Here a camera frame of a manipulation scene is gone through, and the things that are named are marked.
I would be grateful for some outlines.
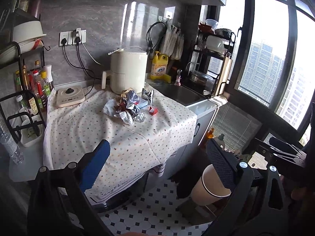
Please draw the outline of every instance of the cabinet door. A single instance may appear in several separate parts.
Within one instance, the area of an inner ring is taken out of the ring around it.
[[[176,168],[177,168],[177,163],[182,156],[186,146],[182,146],[179,148],[176,152],[175,155],[170,156],[165,164],[164,172],[161,177],[157,177],[156,175],[149,173],[147,181],[146,181],[146,186],[145,186],[145,191],[148,191],[155,187],[158,183],[161,181],[170,178],[172,175],[176,173]]]
[[[198,150],[199,142],[201,141],[201,138],[203,137],[205,131],[208,129],[209,123],[212,119],[214,112],[215,111],[212,111],[197,120],[193,142],[186,146],[179,162],[177,163],[176,171],[179,171],[182,168],[184,168],[187,165],[187,163],[190,162],[193,154]]]

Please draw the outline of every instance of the snack wrapper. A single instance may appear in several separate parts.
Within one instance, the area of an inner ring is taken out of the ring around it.
[[[150,106],[149,108],[149,114],[155,115],[158,112],[158,109],[156,107]]]
[[[142,89],[141,97],[142,97],[144,100],[147,100],[150,105],[151,105],[152,102],[153,102],[153,95],[154,95],[154,90],[146,91],[145,89]]]
[[[117,100],[111,99],[105,104],[103,112],[109,116],[121,118],[129,125],[133,125],[134,121],[144,122],[145,116],[140,113],[140,108],[137,106],[139,99],[133,89],[124,90]]]

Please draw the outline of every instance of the window frame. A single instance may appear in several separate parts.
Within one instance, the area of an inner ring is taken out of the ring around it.
[[[259,120],[264,127],[261,127],[259,134],[256,137],[261,138],[267,134],[267,131],[272,130],[276,132],[281,138],[287,142],[302,148],[299,140],[303,136],[306,128],[308,127],[310,117],[311,117],[311,104],[315,102],[315,92],[313,94],[311,103],[309,104],[308,110],[299,126],[296,130],[284,119],[276,114],[276,111],[281,105],[283,97],[285,95],[286,89],[289,85],[290,76],[292,74],[292,69],[294,65],[294,59],[296,54],[297,45],[297,14],[296,11],[300,11],[310,19],[315,22],[315,18],[311,17],[307,12],[300,9],[295,5],[295,0],[277,0],[288,5],[289,10],[289,33],[288,33],[288,46],[286,52],[286,58],[284,61],[284,66],[282,74],[278,83],[278,87],[273,96],[273,99],[269,105],[259,103],[250,96],[242,93],[237,88],[240,84],[245,65],[248,59],[249,48],[251,45],[251,38],[253,34],[254,26],[254,13],[255,13],[255,0],[245,0],[245,11],[244,11],[244,22],[242,26],[242,36],[240,39],[240,45],[238,48],[238,54],[235,60],[234,69],[229,81],[226,85],[226,92],[230,94],[229,102],[238,106],[243,111],[247,112],[257,120]],[[310,6],[307,1],[303,2],[308,5],[311,12],[314,14],[314,9]],[[216,19],[219,16],[220,8],[216,9],[215,15]]]

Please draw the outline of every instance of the kitchen sink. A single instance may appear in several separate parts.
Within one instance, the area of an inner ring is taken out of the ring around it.
[[[194,92],[183,85],[175,86],[174,84],[152,84],[152,87],[161,92],[164,96],[173,99],[184,106],[189,106],[207,99],[205,96]]]

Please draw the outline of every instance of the cable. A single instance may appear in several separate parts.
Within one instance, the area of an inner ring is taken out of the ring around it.
[[[156,26],[157,24],[160,24],[160,23],[165,26],[165,32],[164,32],[163,35],[158,39],[158,41],[156,42],[156,44],[153,46],[153,42],[152,42],[152,39],[151,39],[151,29],[152,29],[154,26]],[[162,38],[164,37],[164,35],[165,35],[165,33],[166,33],[166,29],[167,29],[166,24],[165,24],[164,22],[159,22],[159,21],[158,21],[158,22],[155,22],[152,26],[149,27],[149,29],[148,29],[148,31],[147,31],[147,33],[146,33],[146,36],[145,36],[145,39],[147,40],[148,45],[149,45],[149,47],[150,47],[150,49],[149,49],[149,55],[148,55],[149,59],[152,59],[152,58],[150,58],[150,54],[153,53],[154,48],[157,46],[158,43],[160,43],[160,41],[161,41]]]
[[[65,43],[63,43],[63,42],[61,42],[61,43],[62,43],[63,51],[64,51],[64,53],[65,53],[65,57],[66,57],[66,59],[67,59],[67,62],[68,62],[71,66],[73,66],[73,67],[75,67],[75,68],[83,69],[83,68],[81,68],[81,67],[77,67],[77,66],[73,65],[73,64],[69,61],[69,58],[68,58],[67,53],[66,53]],[[94,78],[94,82],[93,82],[92,88],[91,88],[91,89],[89,90],[89,92],[86,93],[84,96],[88,95],[88,94],[92,91],[92,89],[94,88],[95,77],[92,77],[92,78]]]
[[[102,65],[102,64],[98,63],[98,62],[92,57],[92,55],[91,55],[91,54],[88,52],[88,50],[86,49],[84,43],[83,43],[83,42],[81,42],[81,43],[82,43],[83,47],[85,48],[86,52],[87,52],[87,53],[90,55],[90,57],[94,60],[94,62],[95,62],[96,64]]]
[[[142,47],[139,47],[139,46],[128,46],[128,47],[124,47],[124,48],[119,48],[119,49],[117,49],[117,50],[115,50],[115,51],[113,51],[113,52],[109,52],[109,53],[107,53],[107,54],[108,54],[108,56],[109,56],[109,55],[111,55],[111,54],[113,54],[113,53],[115,53],[115,52],[117,52],[117,51],[120,51],[120,50],[123,50],[123,49],[126,49],[126,48],[140,48],[141,50],[143,50]]]
[[[77,43],[77,55],[78,55],[79,61],[80,61],[80,63],[81,63],[82,68],[83,68],[84,71],[86,72],[86,74],[87,74],[89,77],[91,77],[91,78],[95,78],[95,79],[97,79],[97,80],[101,80],[101,78],[95,77],[95,73],[94,73],[93,71],[92,71],[92,72],[93,72],[94,76],[91,76],[91,75],[87,72],[87,69],[85,68],[85,66],[84,66],[84,64],[83,64],[83,61],[82,61],[81,55],[80,55],[80,49],[79,49],[79,42],[81,42],[80,37],[76,37],[76,38],[75,38],[75,42]]]

